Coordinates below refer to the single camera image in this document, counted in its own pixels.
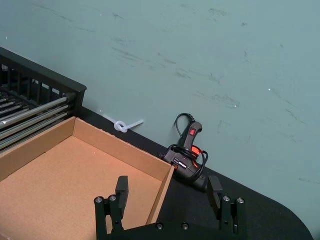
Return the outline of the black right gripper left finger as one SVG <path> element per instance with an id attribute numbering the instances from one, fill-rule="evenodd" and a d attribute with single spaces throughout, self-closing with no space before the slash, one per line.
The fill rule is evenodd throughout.
<path id="1" fill-rule="evenodd" d="M 122 175 L 118 177 L 114 194 L 111 194 L 108 198 L 97 196 L 93 200 L 97 237 L 106 237 L 108 235 L 106 223 L 107 216 L 110 216 L 111 218 L 112 233 L 117 233 L 124 230 L 122 226 L 122 219 L 128 200 L 128 195 L 128 176 Z"/>

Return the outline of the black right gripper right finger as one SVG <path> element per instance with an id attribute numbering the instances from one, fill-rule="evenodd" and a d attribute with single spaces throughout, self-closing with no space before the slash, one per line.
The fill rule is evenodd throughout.
<path id="1" fill-rule="evenodd" d="M 207 196 L 219 222 L 219 230 L 227 236 L 247 236 L 247 214 L 244 198 L 232 198 L 224 192 L 217 176 L 207 179 Z"/>

